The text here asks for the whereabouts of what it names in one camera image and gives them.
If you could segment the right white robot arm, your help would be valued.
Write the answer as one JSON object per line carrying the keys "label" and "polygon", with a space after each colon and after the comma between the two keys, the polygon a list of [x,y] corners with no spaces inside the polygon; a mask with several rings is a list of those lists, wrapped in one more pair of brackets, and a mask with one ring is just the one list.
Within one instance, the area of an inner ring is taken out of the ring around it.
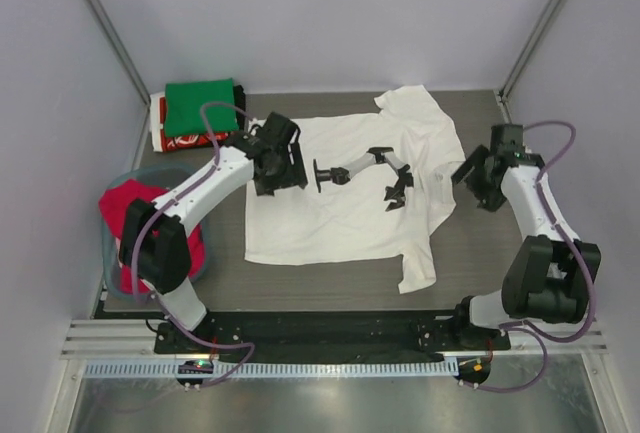
{"label": "right white robot arm", "polygon": [[468,296],[456,306],[450,332],[462,348],[477,346],[487,331],[518,327],[554,343],[573,343],[595,319],[600,249],[582,241],[564,219],[548,179],[555,162],[526,148],[526,130],[512,123],[493,126],[490,144],[478,146],[451,177],[485,211],[510,205],[522,236],[500,290]]}

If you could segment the white printed t-shirt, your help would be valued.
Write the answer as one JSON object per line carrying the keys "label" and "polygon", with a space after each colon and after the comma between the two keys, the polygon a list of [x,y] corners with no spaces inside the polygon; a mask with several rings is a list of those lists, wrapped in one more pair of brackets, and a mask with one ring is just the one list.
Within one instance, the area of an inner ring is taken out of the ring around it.
{"label": "white printed t-shirt", "polygon": [[390,147],[410,168],[405,206],[390,211],[384,196],[398,180],[392,168],[373,165],[344,186],[280,190],[258,196],[248,187],[246,260],[306,265],[402,258],[398,290],[432,286],[436,269],[430,237],[453,213],[451,176],[465,155],[453,120],[422,86],[389,90],[376,113],[299,119],[306,172],[349,167],[372,147]]}

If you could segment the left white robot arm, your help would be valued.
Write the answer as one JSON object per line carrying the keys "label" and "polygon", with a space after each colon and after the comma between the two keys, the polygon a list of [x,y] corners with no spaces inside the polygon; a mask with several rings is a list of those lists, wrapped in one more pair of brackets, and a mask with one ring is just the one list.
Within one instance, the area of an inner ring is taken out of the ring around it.
{"label": "left white robot arm", "polygon": [[132,286],[142,281],[174,324],[190,351],[205,350],[213,338],[204,321],[207,308],[198,298],[189,272],[188,239],[226,197],[252,183],[259,196],[305,188],[308,184],[299,144],[300,127],[272,112],[247,131],[236,131],[214,145],[212,160],[179,186],[152,201],[127,207],[119,260],[130,268]]}

